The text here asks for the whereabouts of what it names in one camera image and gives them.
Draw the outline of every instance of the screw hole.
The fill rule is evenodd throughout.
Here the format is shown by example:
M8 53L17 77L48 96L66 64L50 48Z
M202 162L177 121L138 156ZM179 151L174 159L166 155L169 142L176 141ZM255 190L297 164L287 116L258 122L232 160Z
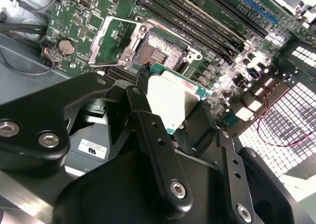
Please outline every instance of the screw hole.
M138 90L137 87L133 87L133 92L135 92L138 95L141 95L140 91Z
M211 164L213 165L214 169L217 169L217 161L213 161Z
M240 174L238 173L238 172L234 172L234 174L235 174L235 176L238 178L238 179L241 179L241 176L240 176Z
M109 118L109 119L114 119L115 117L117 117L119 115L119 113L118 113L118 111L116 111L116 110L109 110L108 112L107 112L107 117Z
M107 84L103 79L100 78L97 80L97 82L103 85Z
M156 129L158 128L158 125L155 122L152 122L152 126Z
M158 139L157 142L159 145L162 145L162 146L164 145L164 140L162 140L162 139Z

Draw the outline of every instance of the screw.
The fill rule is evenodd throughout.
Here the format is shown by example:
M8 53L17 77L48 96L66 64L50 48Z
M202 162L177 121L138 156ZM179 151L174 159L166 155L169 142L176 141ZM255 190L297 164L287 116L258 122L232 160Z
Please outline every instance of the screw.
M237 204L237 212L245 222L251 223L251 214L244 206Z
M59 144L59 137L53 133L43 133L39 136L39 144L46 148L53 148Z
M252 149L249 149L249 153L250 153L253 157L256 157L256 156L257 156L257 154L255 153L255 151L252 150Z
M126 56L126 57L124 58L124 61L127 62L127 63L129 63L131 60L132 60L132 59L131 59L130 56Z
M148 28L147 28L147 26L143 25L143 26L140 27L140 30L142 32L146 33L148 31Z
M72 69L74 69L74 68L76 67L76 64L73 63L73 62L71 62L71 63L69 64L69 67L72 68Z
M172 181L170 183L170 189L177 198L182 199L186 196L186 189L180 182Z
M20 132L20 126L12 121L0 122L0 136L12 137Z
M97 80L97 82L103 85L107 84L107 82L105 82L103 79L100 79L100 78Z
M226 138L229 138L229 134L228 134L226 131L222 130L222 134L223 134Z

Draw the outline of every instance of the black plastic bracket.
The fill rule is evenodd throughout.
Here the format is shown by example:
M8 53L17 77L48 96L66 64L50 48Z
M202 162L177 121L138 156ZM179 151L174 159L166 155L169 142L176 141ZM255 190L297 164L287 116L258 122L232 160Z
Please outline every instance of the black plastic bracket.
M245 164L254 209L264 223L314 224L256 151L242 148L238 154Z
M130 86L126 88L126 95L132 113L129 123L134 124L147 177L153 186L155 206L169 219L180 218L190 210L193 199L172 141L161 118L151 113L145 93ZM179 198L171 191L172 182L183 186L184 197Z
M0 106L0 122L12 121L16 135L0 136L0 169L48 176L64 162L70 148L68 133L81 107L105 97L112 84L96 73L88 73ZM44 147L43 133L58 136L58 144Z

